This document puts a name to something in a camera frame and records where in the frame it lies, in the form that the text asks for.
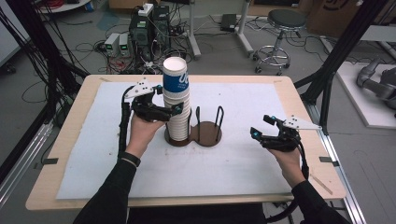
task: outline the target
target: stack of paper cups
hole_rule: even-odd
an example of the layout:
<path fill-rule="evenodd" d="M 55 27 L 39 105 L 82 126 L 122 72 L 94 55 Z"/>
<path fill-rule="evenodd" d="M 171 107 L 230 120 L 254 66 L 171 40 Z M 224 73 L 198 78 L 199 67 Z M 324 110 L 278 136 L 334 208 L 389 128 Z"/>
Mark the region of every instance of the stack of paper cups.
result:
<path fill-rule="evenodd" d="M 170 138 L 183 141 L 189 137 L 190 88 L 187 64 L 184 59 L 170 57 L 163 62 L 163 103 L 171 107 L 184 102 L 183 112 L 167 122 Z"/>

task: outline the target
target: person's left hand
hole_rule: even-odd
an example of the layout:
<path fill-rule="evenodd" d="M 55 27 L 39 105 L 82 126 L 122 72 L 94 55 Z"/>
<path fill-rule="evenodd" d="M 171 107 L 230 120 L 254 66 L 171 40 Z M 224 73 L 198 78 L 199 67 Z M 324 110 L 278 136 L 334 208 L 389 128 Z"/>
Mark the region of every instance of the person's left hand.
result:
<path fill-rule="evenodd" d="M 163 121 L 146 121 L 134 114 L 131 119 L 131 137 L 125 151 L 140 159 L 154 134 L 164 124 Z"/>

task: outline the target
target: person's hand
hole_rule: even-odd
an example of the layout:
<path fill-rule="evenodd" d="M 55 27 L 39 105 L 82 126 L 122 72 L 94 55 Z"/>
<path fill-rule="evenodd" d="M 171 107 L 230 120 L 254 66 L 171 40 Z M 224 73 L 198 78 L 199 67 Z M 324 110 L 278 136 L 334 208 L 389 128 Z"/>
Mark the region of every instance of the person's hand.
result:
<path fill-rule="evenodd" d="M 154 134 L 163 125 L 163 121 L 149 122 L 134 114 L 131 119 L 131 137 L 125 151 L 140 159 Z"/>
<path fill-rule="evenodd" d="M 283 177 L 285 177 L 292 188 L 305 181 L 300 168 L 300 151 L 297 148 L 291 152 L 282 152 L 273 149 L 268 149 L 268 151 L 275 156 L 282 169 Z"/>

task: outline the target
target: stool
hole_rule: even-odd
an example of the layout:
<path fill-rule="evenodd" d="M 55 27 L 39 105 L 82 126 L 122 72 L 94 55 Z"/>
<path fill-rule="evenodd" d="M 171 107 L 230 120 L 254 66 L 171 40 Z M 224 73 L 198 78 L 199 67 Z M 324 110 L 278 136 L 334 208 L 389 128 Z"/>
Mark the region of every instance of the stool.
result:
<path fill-rule="evenodd" d="M 282 75 L 282 67 L 289 68 L 290 56 L 280 47 L 283 34 L 286 32 L 298 32 L 305 26 L 305 16 L 288 9 L 274 9 L 268 13 L 268 22 L 276 29 L 280 30 L 280 34 L 273 46 L 264 46 L 256 50 L 253 54 L 253 61 L 258 61 L 255 72 L 262 71 L 261 64 L 267 63 L 272 66 L 278 66 L 278 76 Z"/>

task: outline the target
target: floor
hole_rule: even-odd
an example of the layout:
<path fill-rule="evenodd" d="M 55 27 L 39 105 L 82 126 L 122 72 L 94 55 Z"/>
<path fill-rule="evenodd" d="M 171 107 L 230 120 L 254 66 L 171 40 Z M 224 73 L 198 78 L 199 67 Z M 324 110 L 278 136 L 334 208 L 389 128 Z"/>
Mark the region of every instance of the floor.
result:
<path fill-rule="evenodd" d="M 113 32 L 126 32 L 129 15 L 115 13 L 104 8 L 91 13 L 83 9 L 75 9 L 56 16 L 68 47 L 80 63 L 91 74 L 104 74 L 106 62 L 100 54 L 91 52 L 92 45 L 96 41 L 105 40 L 106 36 Z M 213 19 L 219 21 L 219 16 L 213 16 Z M 198 61 L 191 60 L 188 63 L 190 74 L 224 76 L 276 74 L 277 69 L 271 67 L 263 67 L 261 74 L 255 74 L 255 62 L 247 57 L 235 35 L 203 35 L 221 33 L 218 25 L 210 17 L 199 17 L 195 21 L 199 27 L 196 38 L 202 57 Z M 276 37 L 264 30 L 246 28 L 247 40 L 254 49 L 275 43 Z M 51 30 L 49 32 L 59 44 L 59 38 Z M 323 45 L 315 35 L 308 34 L 306 31 L 301 31 L 301 35 L 301 39 L 294 35 L 293 38 L 288 38 L 290 43 L 284 41 L 282 44 L 292 59 L 290 68 L 284 70 L 283 76 L 288 76 L 293 81 L 317 71 L 327 56 Z M 64 53 L 62 51 L 64 47 L 60 44 L 58 47 Z M 351 52 L 348 60 L 352 63 L 369 62 L 377 55 L 386 63 L 395 63 L 374 42 L 360 42 Z M 17 72 L 15 74 L 8 74 L 4 70 L 0 72 L 0 146 L 2 146 L 0 162 L 4 161 L 18 143 L 44 105 L 41 101 L 45 99 L 44 85 L 39 83 L 39 78 L 23 52 L 18 52 L 10 62 L 17 68 Z M 366 222 L 393 223 L 396 219 L 396 196 L 393 193 L 396 189 L 393 172 L 396 167 L 394 165 L 396 164 L 394 150 L 396 131 L 366 128 L 337 78 L 333 81 L 328 128 Z M 77 215 L 78 210 L 32 212 L 24 206 L 40 173 L 40 170 L 35 169 L 34 166 L 40 162 L 43 154 L 45 157 L 45 149 L 50 147 L 57 132 L 59 132 L 58 127 L 54 128 L 32 167 L 27 170 L 6 204 L 1 208 L 0 223 L 71 223 Z M 342 207 L 343 205 L 340 202 L 334 202 L 334 206 Z M 272 204 L 264 205 L 264 212 L 267 216 L 274 215 L 278 211 L 279 209 L 275 209 Z M 294 212 L 293 217 L 297 223 L 303 219 L 299 211 Z M 284 219 L 278 223 L 289 222 Z"/>

